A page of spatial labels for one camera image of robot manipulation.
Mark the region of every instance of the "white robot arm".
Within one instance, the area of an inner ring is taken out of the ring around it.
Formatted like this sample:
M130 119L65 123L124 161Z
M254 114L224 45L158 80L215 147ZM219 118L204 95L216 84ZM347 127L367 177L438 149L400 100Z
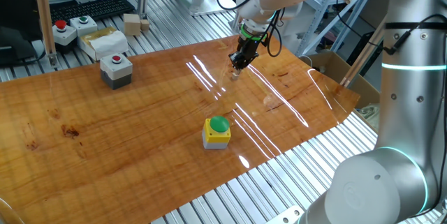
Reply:
M230 55L237 71L256 58L269 18L304 0L237 0L246 20ZM379 138L344 161L299 224L391 224L446 196L447 0L390 0L384 36Z

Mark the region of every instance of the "white box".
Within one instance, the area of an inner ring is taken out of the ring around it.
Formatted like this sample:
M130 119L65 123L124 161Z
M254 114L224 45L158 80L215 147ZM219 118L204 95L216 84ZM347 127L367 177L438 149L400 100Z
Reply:
M75 28L78 33L78 44L80 44L81 36L85 36L98 30L98 25L88 15L84 17L71 18L70 26Z
M91 40L95 40L98 39L100 37L103 36L109 36L110 34L114 33L115 31L117 31L116 29L112 28L112 27L107 27L105 29L101 29L98 31L95 31L94 33L90 33L84 36L81 36L80 40L79 40L79 48L81 50L83 50L85 53L87 53L89 55L89 57L91 59L93 59L94 61L99 61L101 58L106 57L106 56L110 56L110 53L107 54L97 54L95 49L91 46L90 41ZM115 43L113 46L113 48L119 48L120 50L117 50L117 52L115 52L115 54L118 53L122 53L122 52L126 52L129 50L128 45L127 45L127 39L125 39L125 37L123 36L123 40L121 43Z
M65 26L65 31L59 31L56 25L53 25L54 42L63 46L67 46L76 39L76 29L68 25Z

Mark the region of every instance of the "wooden table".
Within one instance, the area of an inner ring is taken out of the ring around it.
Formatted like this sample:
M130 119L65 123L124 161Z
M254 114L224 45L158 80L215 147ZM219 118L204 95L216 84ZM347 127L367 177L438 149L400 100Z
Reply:
M133 81L115 91L98 64L1 83L0 197L25 223L148 223L336 126L358 100L285 49L259 47L233 82L236 45L131 57ZM225 150L203 149L215 115L231 123Z

